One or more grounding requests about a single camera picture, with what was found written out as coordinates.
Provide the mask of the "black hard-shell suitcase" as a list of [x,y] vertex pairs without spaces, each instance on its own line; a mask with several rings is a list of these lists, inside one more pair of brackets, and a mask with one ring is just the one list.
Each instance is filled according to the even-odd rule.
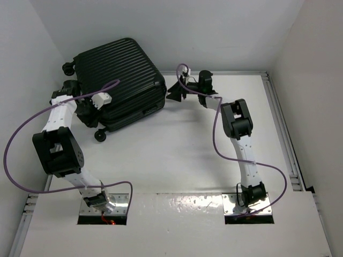
[[166,82],[136,40],[125,37],[84,51],[62,65],[65,75],[75,75],[80,94],[90,94],[113,81],[119,84],[107,91],[112,97],[104,105],[94,137],[98,142],[106,134],[139,121],[165,105]]

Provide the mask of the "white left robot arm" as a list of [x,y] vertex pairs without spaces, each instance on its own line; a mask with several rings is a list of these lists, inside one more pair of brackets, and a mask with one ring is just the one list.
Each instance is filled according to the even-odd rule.
[[70,128],[77,103],[71,100],[80,94],[78,83],[67,80],[60,90],[51,97],[51,109],[48,121],[40,133],[32,137],[33,145],[41,165],[48,175],[63,178],[79,192],[88,207],[105,212],[109,207],[109,197],[102,189],[102,182],[94,178],[84,167],[84,155]]

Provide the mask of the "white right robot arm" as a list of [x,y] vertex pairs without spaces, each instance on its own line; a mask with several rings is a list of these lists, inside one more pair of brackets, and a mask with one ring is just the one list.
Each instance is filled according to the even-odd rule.
[[181,102],[188,94],[198,96],[198,101],[206,109],[215,110],[216,117],[221,117],[223,131],[235,149],[241,174],[241,198],[237,204],[248,207],[266,198],[265,185],[259,176],[251,144],[253,122],[244,99],[228,100],[220,96],[212,86],[213,73],[203,70],[198,80],[189,82],[190,69],[177,71],[177,82],[167,90],[167,99]]

